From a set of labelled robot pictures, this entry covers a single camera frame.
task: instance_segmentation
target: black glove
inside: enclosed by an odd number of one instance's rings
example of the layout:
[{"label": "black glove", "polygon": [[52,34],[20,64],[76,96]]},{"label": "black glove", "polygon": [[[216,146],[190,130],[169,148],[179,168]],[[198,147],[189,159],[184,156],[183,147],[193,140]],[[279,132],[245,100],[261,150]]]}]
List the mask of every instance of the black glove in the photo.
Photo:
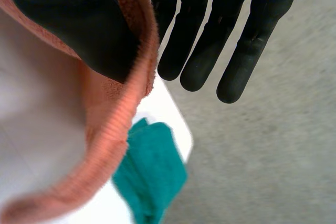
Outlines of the black glove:
[{"label": "black glove", "polygon": [[[160,27],[160,38],[174,17],[177,0],[152,0]],[[181,0],[181,11],[159,63],[159,75],[174,80],[181,73],[203,21],[207,0]],[[244,0],[213,0],[212,12],[180,77],[188,91],[199,90],[212,71],[230,36]],[[237,101],[266,46],[278,20],[293,0],[252,0],[250,15],[236,50],[217,87],[225,103]]]},{"label": "black glove", "polygon": [[128,28],[117,0],[13,1],[93,70],[119,82],[126,80],[137,55],[138,39]]}]

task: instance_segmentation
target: gray floor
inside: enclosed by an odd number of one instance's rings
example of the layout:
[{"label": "gray floor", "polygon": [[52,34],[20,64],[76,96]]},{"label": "gray floor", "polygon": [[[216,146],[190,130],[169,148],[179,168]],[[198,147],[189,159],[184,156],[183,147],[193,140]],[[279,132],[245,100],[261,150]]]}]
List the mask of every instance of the gray floor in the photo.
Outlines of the gray floor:
[{"label": "gray floor", "polygon": [[164,223],[335,224],[336,2],[295,0],[227,105],[216,87],[249,4],[202,90],[167,83],[195,147]]}]

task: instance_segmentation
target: teal cloth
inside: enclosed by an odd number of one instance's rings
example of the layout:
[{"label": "teal cloth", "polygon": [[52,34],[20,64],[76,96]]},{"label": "teal cloth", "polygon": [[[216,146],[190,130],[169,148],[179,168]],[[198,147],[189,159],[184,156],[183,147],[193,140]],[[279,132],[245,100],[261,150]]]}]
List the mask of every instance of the teal cloth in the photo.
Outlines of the teal cloth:
[{"label": "teal cloth", "polygon": [[159,223],[187,178],[171,129],[142,119],[129,131],[128,143],[112,180],[137,224]]}]

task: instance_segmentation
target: pink fleece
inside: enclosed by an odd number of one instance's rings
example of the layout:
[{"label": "pink fleece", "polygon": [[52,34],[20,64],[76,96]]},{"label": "pink fleece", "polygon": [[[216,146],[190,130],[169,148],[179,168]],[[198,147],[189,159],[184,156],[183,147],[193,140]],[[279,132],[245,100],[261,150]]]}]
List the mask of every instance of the pink fleece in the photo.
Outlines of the pink fleece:
[{"label": "pink fleece", "polygon": [[[78,208],[106,183],[121,162],[136,108],[152,89],[159,40],[150,0],[118,1],[141,42],[126,83],[110,80],[79,61],[87,117],[86,155],[68,176],[47,191],[9,202],[1,214],[2,224],[36,223]],[[0,0],[0,7],[46,43],[78,58],[56,36],[25,17],[12,0]]]}]

